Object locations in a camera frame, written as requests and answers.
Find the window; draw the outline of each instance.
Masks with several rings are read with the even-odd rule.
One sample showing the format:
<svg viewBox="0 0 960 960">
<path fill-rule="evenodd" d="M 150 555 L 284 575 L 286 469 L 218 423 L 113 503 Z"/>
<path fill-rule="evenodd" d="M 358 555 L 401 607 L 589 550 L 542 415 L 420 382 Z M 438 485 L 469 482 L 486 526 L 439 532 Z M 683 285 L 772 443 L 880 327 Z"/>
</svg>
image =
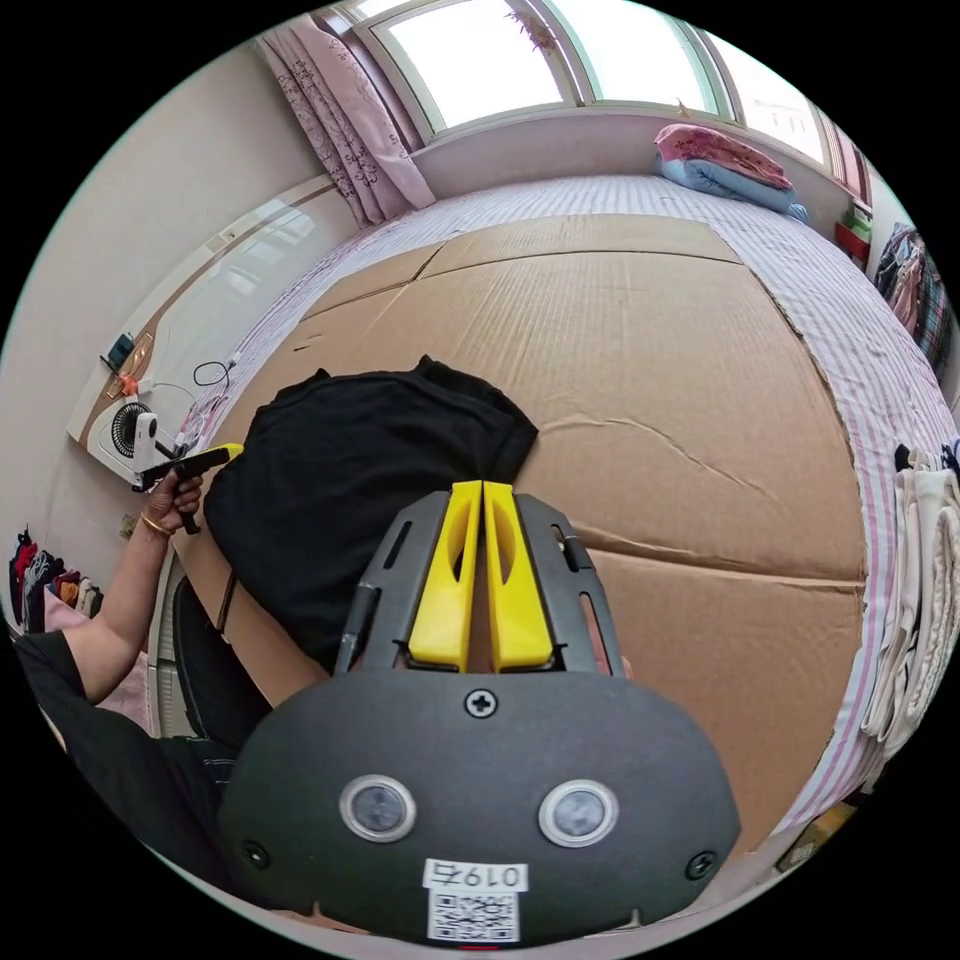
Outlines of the window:
<svg viewBox="0 0 960 960">
<path fill-rule="evenodd" d="M 464 0 L 375 28 L 434 131 L 563 102 L 546 58 L 511 13 L 505 0 Z"/>
<path fill-rule="evenodd" d="M 670 17 L 624 0 L 549 0 L 584 63 L 596 100 L 717 104 L 686 37 Z"/>
<path fill-rule="evenodd" d="M 749 54 L 708 34 L 730 71 L 743 106 L 745 126 L 782 140 L 823 163 L 823 143 L 807 98 Z"/>
<path fill-rule="evenodd" d="M 862 196 L 849 138 L 719 37 L 629 0 L 351 0 L 338 5 L 425 143 L 552 110 L 676 110 L 747 129 Z"/>
</svg>

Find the cardboard sheet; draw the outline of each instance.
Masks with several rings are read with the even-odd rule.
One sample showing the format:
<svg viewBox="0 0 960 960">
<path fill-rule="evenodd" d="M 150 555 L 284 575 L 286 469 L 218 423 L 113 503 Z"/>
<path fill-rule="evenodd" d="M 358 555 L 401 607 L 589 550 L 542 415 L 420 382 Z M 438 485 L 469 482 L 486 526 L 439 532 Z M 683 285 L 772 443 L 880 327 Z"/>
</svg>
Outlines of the cardboard sheet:
<svg viewBox="0 0 960 960">
<path fill-rule="evenodd" d="M 738 850 L 755 848 L 831 735 L 865 579 L 846 437 L 786 318 L 701 223 L 488 228 L 335 284 L 215 442 L 242 441 L 257 407 L 319 367 L 409 369 L 424 353 L 490 381 L 540 428 L 517 488 L 580 532 L 637 682 L 711 736 L 740 808 Z M 216 620 L 226 561 L 206 532 L 176 546 Z M 225 635 L 276 703 L 317 668 L 254 608 L 238 586 Z"/>
</svg>

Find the pink striped bedsheet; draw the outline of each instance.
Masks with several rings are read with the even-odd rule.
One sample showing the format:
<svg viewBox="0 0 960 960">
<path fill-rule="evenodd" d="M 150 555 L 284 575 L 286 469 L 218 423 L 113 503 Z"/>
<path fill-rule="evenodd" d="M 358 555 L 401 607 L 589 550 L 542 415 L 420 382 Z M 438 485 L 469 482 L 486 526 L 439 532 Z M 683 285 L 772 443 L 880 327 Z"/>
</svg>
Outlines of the pink striped bedsheet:
<svg viewBox="0 0 960 960">
<path fill-rule="evenodd" d="M 362 232 L 287 290 L 240 344 L 240 362 L 231 373 L 228 394 L 216 403 L 218 388 L 201 396 L 185 431 L 209 440 L 233 399 L 303 311 L 341 277 L 481 227 L 586 213 L 678 217 L 716 230 L 803 337 L 846 426 L 866 531 L 863 635 L 833 737 L 777 832 L 798 826 L 860 786 L 881 761 L 860 723 L 873 689 L 894 576 L 893 452 L 898 443 L 936 452 L 956 437 L 933 372 L 909 334 L 863 273 L 809 227 L 745 203 L 684 190 L 658 177 L 566 178 L 440 201 Z"/>
</svg>

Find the glass window pane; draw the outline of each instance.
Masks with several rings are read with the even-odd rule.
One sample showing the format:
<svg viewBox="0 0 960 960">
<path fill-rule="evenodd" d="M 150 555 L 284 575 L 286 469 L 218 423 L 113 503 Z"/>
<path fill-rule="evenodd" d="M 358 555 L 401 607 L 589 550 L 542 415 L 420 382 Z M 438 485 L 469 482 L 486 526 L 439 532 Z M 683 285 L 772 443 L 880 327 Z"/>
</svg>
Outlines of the glass window pane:
<svg viewBox="0 0 960 960">
<path fill-rule="evenodd" d="M 716 112 L 699 64 L 663 14 L 629 0 L 549 0 L 580 42 L 602 100 L 641 100 Z"/>
<path fill-rule="evenodd" d="M 407 0 L 360 0 L 359 3 L 350 4 L 350 9 L 362 19 L 366 20 L 375 17 L 378 13 L 385 10 L 392 10 L 406 3 Z"/>
<path fill-rule="evenodd" d="M 561 103 L 543 54 L 504 0 L 466 0 L 387 27 L 453 127 L 521 107 Z"/>
<path fill-rule="evenodd" d="M 733 77 L 747 126 L 823 163 L 823 145 L 807 98 L 759 60 L 712 33 L 708 36 Z"/>
</svg>

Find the black chair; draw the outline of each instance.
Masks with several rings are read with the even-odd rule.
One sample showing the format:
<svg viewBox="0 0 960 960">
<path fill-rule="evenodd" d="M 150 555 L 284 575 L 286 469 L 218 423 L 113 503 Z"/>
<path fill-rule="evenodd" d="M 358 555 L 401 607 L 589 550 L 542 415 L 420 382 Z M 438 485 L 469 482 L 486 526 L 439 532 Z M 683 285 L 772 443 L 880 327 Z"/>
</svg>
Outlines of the black chair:
<svg viewBox="0 0 960 960">
<path fill-rule="evenodd" d="M 271 707 L 186 577 L 173 595 L 173 648 L 194 733 L 239 752 Z"/>
</svg>

